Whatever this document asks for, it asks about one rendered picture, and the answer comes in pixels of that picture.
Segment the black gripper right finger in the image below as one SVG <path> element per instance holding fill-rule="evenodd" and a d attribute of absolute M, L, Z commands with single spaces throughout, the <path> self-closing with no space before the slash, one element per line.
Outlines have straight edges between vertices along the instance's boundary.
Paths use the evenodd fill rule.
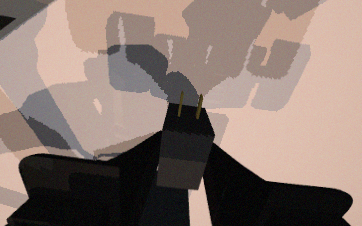
<path fill-rule="evenodd" d="M 339 213 L 353 198 L 340 189 L 266 181 L 214 142 L 203 174 L 212 226 L 264 226 L 277 208 Z"/>

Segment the black two-prong plug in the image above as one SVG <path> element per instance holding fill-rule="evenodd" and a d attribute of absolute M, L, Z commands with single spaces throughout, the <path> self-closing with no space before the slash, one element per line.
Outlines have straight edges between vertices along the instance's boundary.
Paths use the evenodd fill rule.
<path fill-rule="evenodd" d="M 162 128 L 156 186 L 198 190 L 208 161 L 215 133 L 202 108 L 169 103 Z"/>

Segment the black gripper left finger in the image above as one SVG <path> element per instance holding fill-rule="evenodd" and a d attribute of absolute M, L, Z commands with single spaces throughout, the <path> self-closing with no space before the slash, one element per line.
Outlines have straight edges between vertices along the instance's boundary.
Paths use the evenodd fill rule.
<path fill-rule="evenodd" d="M 28 197 L 33 194 L 91 200 L 109 207 L 110 226 L 138 226 L 160 156 L 162 131 L 102 162 L 39 153 L 18 164 Z"/>

